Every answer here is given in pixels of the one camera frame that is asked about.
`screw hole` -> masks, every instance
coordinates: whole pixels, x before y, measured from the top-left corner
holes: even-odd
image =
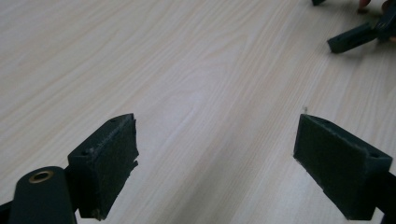
[[[41,183],[43,181],[46,181],[48,179],[50,179],[53,176],[53,172],[52,171],[42,171],[42,172],[38,172],[35,175],[32,175],[29,178],[29,182],[32,184],[38,184]]]

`table surface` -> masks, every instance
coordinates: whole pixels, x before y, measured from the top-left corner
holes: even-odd
[[[139,166],[102,223],[359,223],[292,151],[308,113],[396,157],[396,45],[326,44],[379,4],[1,1],[0,203],[134,113]]]

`rubber jaw pad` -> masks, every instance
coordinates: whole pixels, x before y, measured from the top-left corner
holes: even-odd
[[[106,218],[138,155],[133,114],[109,120],[69,154],[66,172],[81,217]]]
[[[294,158],[347,219],[372,218],[372,183],[389,170],[390,156],[325,119],[301,115]]]

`wood grain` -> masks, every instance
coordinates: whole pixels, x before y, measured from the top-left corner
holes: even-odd
[[[102,223],[349,223],[292,151],[307,110],[396,157],[395,45],[326,45],[373,20],[357,5],[1,1],[0,203],[132,112],[139,166]]]

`black clamp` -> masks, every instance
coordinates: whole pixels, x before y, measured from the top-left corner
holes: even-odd
[[[378,207],[382,223],[396,223],[396,176],[392,157],[341,127],[301,115],[293,157],[347,219],[370,220]]]
[[[14,200],[0,206],[0,224],[77,223],[105,219],[137,166],[133,114],[107,121],[67,157],[63,169],[44,167],[23,176]]]
[[[312,0],[314,6],[325,0]],[[333,53],[343,53],[354,49],[360,45],[368,43],[374,39],[388,41],[390,37],[396,36],[396,1],[392,1],[387,11],[379,19],[374,28],[369,23],[365,23],[354,29],[346,31],[327,41]]]

